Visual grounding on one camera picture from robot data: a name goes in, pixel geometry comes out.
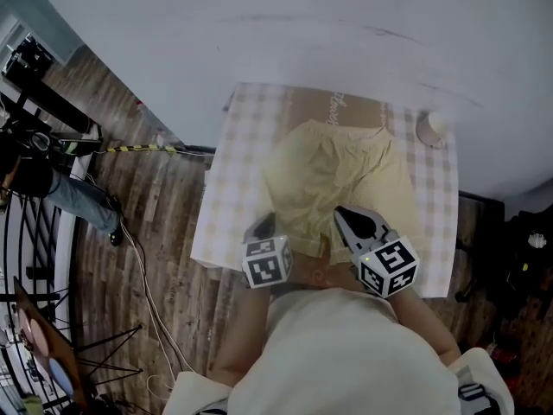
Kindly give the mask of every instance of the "checkered tablecloth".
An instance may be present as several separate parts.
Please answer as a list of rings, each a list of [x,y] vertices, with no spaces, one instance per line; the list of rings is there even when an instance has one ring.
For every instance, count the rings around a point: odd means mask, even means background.
[[[240,245],[257,218],[261,162],[288,133],[283,129],[293,88],[240,84],[230,104],[209,173],[194,235],[192,258],[206,267],[241,270]],[[452,133],[443,149],[422,144],[416,114],[381,104],[381,117],[405,154],[427,238],[416,287],[424,297],[445,297],[454,261],[457,229],[457,155]],[[320,284],[314,274],[301,280]]]

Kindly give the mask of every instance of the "white shirt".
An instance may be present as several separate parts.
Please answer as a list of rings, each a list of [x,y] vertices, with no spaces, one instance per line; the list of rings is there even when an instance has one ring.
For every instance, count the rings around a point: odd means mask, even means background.
[[[384,300],[302,290],[271,306],[261,357],[234,387],[181,373],[164,415],[512,415],[505,382],[482,349],[445,367]]]

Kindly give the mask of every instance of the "white wall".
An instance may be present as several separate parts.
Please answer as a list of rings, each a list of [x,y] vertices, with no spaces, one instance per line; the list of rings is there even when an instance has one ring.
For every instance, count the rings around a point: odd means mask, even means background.
[[[0,43],[10,34],[16,26],[17,19],[4,6],[0,5]]]
[[[83,45],[48,0],[5,0],[4,5],[62,65]]]
[[[215,145],[237,81],[442,109],[461,188],[553,175],[553,0],[50,0],[185,143]]]

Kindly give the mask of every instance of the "black and white marker cube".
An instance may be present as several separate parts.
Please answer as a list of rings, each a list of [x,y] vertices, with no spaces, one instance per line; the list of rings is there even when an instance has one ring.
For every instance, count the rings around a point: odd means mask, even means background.
[[[286,235],[246,242],[243,254],[242,270],[252,289],[284,283],[288,279],[292,251]]]
[[[415,282],[420,260],[407,239],[401,237],[356,257],[359,280],[382,298]]]

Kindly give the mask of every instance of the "person's leg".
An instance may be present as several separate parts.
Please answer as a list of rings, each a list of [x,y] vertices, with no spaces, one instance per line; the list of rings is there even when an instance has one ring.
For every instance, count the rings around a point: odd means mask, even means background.
[[[58,208],[85,219],[102,233],[118,230],[118,213],[101,206],[104,193],[87,182],[54,171],[52,189],[47,198]]]

